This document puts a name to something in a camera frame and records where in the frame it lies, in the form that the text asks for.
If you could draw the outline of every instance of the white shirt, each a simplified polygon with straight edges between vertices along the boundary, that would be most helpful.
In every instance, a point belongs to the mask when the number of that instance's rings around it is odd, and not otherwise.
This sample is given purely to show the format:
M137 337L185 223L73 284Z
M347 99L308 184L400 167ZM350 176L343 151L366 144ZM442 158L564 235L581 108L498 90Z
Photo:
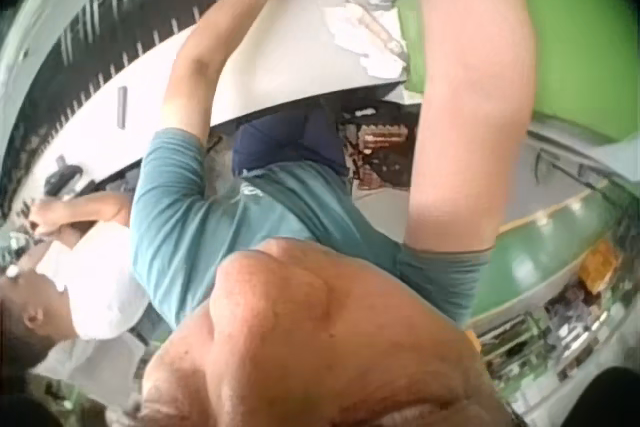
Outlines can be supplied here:
M36 268L67 290L71 319L85 340L112 339L133 327L149 297L131 273L129 229L99 222L69 250L54 242Z
M127 333L149 298L133 278L129 229L98 223L73 250L54 242L36 271L67 289L79 339L56 345L34 372L64 380L109 406L126 407L144 346Z

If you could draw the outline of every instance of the neck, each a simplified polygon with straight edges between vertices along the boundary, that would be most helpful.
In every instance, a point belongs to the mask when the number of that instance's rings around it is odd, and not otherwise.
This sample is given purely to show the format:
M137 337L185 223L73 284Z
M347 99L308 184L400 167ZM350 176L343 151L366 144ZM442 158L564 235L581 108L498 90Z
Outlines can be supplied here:
M69 293L65 290L60 294L60 302L56 305L55 318L56 323L55 334L52 335L56 342L64 342L78 338L78 333L73 327L73 318L71 316L71 303L69 302Z

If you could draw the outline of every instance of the ear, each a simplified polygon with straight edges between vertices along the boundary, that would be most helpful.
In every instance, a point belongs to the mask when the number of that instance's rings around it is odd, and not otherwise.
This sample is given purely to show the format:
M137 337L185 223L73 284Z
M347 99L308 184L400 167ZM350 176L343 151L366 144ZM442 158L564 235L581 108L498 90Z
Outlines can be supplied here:
M44 324L44 309L42 307L28 306L22 314L22 320L29 329L40 333Z

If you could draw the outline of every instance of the white cloth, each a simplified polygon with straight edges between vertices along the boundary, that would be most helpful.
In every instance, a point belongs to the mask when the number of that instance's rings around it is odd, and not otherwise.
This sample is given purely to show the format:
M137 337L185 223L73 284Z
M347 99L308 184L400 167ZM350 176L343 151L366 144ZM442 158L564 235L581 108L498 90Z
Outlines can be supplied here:
M140 319L149 297L131 273L129 229L99 222L69 251L58 242L37 271L67 289L81 339L112 339Z
M129 229L98 223L70 250L54 242L36 271L67 289L81 338L56 345L34 372L74 384L109 406L126 407L144 346L127 333L149 298L131 274Z
M400 42L402 30L398 9L372 12L372 15ZM365 27L358 24L346 7L328 7L324 9L327 27L334 37L334 42L343 49L360 54L360 64L372 77L381 79L398 79L402 75L404 63L388 52Z
M70 340L56 345L34 372L73 384L106 405L126 408L145 347L129 333L108 340Z

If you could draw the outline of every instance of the paper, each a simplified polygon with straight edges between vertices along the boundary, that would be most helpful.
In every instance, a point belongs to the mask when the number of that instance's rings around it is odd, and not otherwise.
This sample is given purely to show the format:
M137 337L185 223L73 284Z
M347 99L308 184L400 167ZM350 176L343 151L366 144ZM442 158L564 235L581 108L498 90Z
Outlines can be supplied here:
M397 9L372 14L393 37L405 45ZM360 55L360 64L369 75L381 79L398 79L402 75L404 63L387 51L371 32L358 24L345 7L325 8L324 17L336 45Z

